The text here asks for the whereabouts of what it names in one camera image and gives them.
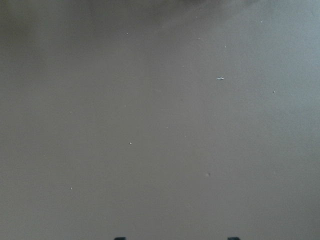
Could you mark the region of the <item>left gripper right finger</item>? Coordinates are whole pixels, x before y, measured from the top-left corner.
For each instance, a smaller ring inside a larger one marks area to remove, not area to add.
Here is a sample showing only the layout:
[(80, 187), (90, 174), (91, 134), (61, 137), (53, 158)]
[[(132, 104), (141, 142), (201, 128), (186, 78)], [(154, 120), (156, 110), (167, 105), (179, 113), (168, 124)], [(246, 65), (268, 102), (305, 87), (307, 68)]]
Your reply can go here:
[(240, 240), (237, 236), (228, 237), (227, 240)]

